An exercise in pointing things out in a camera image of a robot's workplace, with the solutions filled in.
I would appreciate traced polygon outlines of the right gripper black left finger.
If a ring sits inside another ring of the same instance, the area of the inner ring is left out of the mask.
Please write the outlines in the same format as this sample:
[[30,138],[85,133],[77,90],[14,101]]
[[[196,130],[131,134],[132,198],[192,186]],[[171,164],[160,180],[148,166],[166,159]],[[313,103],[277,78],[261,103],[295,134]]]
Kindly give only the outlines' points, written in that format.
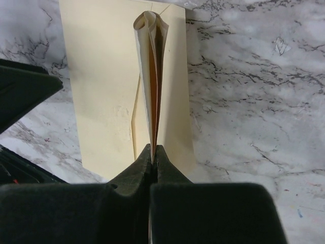
[[150,146],[105,184],[1,185],[1,243],[149,243]]

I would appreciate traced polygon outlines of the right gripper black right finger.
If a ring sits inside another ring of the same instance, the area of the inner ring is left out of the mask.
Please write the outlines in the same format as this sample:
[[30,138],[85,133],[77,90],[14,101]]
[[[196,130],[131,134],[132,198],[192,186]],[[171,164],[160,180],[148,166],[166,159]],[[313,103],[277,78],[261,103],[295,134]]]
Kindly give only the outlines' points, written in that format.
[[275,204],[254,183],[194,184],[155,153],[157,182],[150,188],[153,243],[286,243]]

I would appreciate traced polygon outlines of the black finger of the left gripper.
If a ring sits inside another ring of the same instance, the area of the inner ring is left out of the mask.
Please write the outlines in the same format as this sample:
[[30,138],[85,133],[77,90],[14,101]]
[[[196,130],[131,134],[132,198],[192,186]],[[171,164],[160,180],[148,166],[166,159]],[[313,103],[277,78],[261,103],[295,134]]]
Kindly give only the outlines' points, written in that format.
[[1,133],[62,88],[42,67],[1,59]]

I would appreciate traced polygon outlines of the cream paper envelope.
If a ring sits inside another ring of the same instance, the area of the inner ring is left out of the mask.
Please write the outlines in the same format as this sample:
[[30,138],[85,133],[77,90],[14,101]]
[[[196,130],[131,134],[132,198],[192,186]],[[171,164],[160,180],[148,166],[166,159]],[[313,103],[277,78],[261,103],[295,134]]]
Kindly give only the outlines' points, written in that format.
[[112,179],[149,143],[133,23],[153,11],[169,26],[157,142],[190,175],[185,9],[151,1],[60,1],[59,9],[83,167]]

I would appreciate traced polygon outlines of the brown parchment letter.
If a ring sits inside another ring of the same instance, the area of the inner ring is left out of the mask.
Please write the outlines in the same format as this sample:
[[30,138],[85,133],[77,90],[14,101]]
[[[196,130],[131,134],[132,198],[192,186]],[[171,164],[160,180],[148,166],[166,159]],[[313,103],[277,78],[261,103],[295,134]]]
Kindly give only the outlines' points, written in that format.
[[133,23],[154,162],[160,119],[163,62],[169,26],[159,14],[145,11]]

